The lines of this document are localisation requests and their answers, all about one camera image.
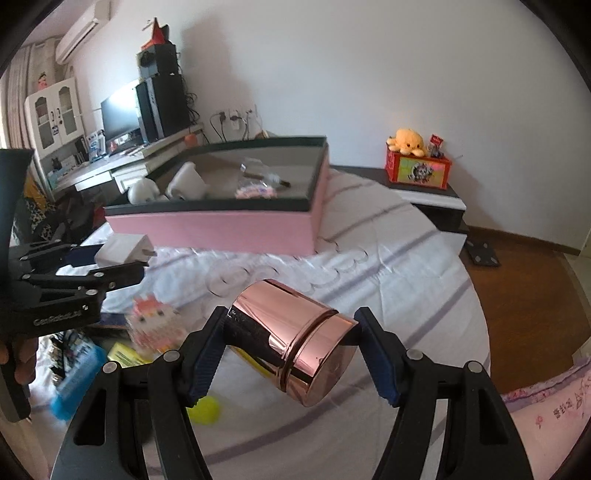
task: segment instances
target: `human hand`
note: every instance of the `human hand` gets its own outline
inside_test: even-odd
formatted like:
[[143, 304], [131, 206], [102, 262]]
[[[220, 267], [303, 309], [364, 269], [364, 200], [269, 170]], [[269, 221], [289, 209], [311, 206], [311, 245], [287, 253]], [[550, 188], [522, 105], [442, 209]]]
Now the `human hand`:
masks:
[[[14, 379], [21, 385], [28, 385], [35, 380], [35, 365], [37, 364], [37, 349], [39, 338], [19, 339], [12, 343], [12, 351], [16, 356], [17, 367]], [[8, 362], [8, 348], [0, 341], [0, 365]]]

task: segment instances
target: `metallic tumbler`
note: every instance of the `metallic tumbler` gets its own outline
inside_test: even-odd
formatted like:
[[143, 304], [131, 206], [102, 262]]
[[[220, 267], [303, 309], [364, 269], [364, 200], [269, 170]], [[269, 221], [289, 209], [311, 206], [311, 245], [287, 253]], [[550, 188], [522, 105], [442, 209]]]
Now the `metallic tumbler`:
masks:
[[355, 320], [274, 280], [244, 290], [224, 324], [226, 343], [305, 407], [338, 382], [357, 349], [358, 330]]

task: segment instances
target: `pillow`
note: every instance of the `pillow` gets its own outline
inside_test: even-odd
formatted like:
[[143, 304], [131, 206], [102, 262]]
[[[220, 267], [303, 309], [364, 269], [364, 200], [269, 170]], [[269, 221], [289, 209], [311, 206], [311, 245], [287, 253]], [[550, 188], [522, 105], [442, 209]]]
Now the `pillow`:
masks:
[[591, 358], [546, 382], [503, 395], [535, 480], [548, 480], [591, 416]]

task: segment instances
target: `yellow tennis ball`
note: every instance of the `yellow tennis ball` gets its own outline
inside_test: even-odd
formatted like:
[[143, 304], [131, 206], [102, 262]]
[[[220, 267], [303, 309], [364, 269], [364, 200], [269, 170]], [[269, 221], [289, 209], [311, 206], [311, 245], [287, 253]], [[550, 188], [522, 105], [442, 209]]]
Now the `yellow tennis ball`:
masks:
[[217, 422], [221, 410], [219, 402], [208, 395], [200, 398], [194, 407], [188, 408], [187, 413], [189, 420], [202, 425], [211, 425]]

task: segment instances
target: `pink storage box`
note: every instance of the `pink storage box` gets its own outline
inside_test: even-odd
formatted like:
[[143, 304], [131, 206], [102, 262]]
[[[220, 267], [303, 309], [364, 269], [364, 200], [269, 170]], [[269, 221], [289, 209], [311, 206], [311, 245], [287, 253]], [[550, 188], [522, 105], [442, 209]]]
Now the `pink storage box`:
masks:
[[[240, 165], [261, 160], [291, 187], [275, 199], [236, 199]], [[325, 137], [281, 137], [185, 150], [148, 177], [164, 192], [176, 171], [192, 161], [208, 184], [203, 200], [130, 205], [126, 194], [105, 209], [117, 233], [148, 235], [157, 247], [306, 256], [315, 253], [328, 181]]]

